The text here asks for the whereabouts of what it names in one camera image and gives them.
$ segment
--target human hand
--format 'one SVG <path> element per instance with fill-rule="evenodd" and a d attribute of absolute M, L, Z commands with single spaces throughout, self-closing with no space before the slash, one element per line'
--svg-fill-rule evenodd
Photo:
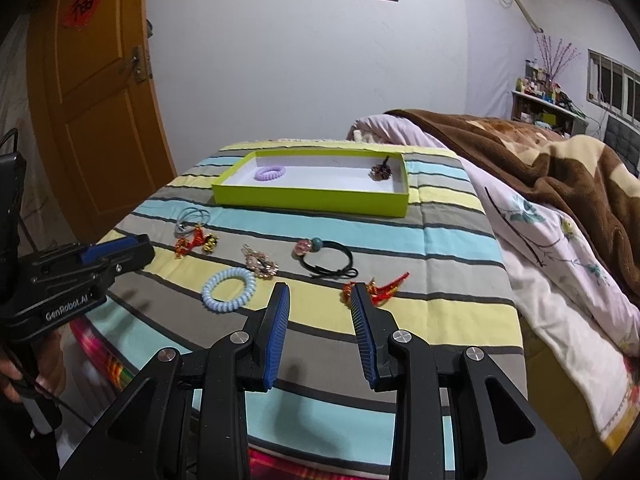
<path fill-rule="evenodd" d="M 48 392 L 58 396 L 65 390 L 66 370 L 60 348 L 60 334 L 54 330 L 46 336 L 38 352 L 39 375 L 36 382 Z M 19 381 L 22 374 L 10 359 L 0 351 L 0 392 L 11 402 L 21 402 L 20 395 L 11 386 L 9 379 Z"/>

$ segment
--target blue stripe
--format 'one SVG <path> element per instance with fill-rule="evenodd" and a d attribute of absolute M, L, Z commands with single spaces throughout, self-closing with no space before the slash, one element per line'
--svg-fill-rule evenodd
<path fill-rule="evenodd" d="M 406 163 L 408 173 L 427 173 L 434 175 L 452 176 L 469 181 L 466 171 L 462 168 L 452 168 L 444 164 L 433 164 L 432 162 L 421 162 L 420 160 L 409 160 Z"/>
<path fill-rule="evenodd" d="M 138 370 L 161 348 L 189 350 L 151 328 L 113 300 L 87 314 L 94 328 Z M 200 409 L 201 391 L 193 407 Z M 273 388 L 246 394 L 249 435 L 291 449 L 329 458 L 389 465 L 393 446 L 392 413 L 370 412 L 309 399 Z M 443 417 L 445 467 L 454 469 L 450 417 Z"/>
<path fill-rule="evenodd" d="M 181 200 L 149 199 L 135 212 L 175 221 L 180 212 L 192 206 Z M 254 232 L 284 238 L 332 240 L 350 247 L 388 251 L 391 253 L 440 254 L 467 260 L 489 260 L 502 263 L 497 242 L 487 236 L 455 228 L 411 227 L 358 222 L 355 219 L 298 216 L 281 212 L 206 207 L 209 226 Z"/>
<path fill-rule="evenodd" d="M 210 156 L 195 165 L 198 166 L 232 166 L 238 160 L 242 160 L 241 156 Z"/>

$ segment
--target brown blanket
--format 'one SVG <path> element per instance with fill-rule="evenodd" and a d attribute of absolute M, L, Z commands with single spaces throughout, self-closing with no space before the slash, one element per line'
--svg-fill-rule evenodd
<path fill-rule="evenodd" d="M 600 262 L 640 306 L 640 180 L 593 137 L 564 140 L 502 119 L 392 110 L 532 202 L 572 216 Z"/>

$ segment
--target pink bead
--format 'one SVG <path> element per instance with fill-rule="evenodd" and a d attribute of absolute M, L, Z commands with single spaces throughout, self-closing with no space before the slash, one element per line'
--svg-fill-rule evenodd
<path fill-rule="evenodd" d="M 296 256 L 304 256 L 311 250 L 311 247 L 311 240 L 307 240 L 306 238 L 304 238 L 303 240 L 298 241 L 296 247 L 293 249 L 293 252 Z"/>

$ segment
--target purple coil hair tie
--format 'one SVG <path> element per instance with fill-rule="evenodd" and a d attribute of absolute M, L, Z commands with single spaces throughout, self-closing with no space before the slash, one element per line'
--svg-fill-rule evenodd
<path fill-rule="evenodd" d="M 261 182 L 280 178 L 285 173 L 284 166 L 267 166 L 255 172 L 254 179 Z"/>

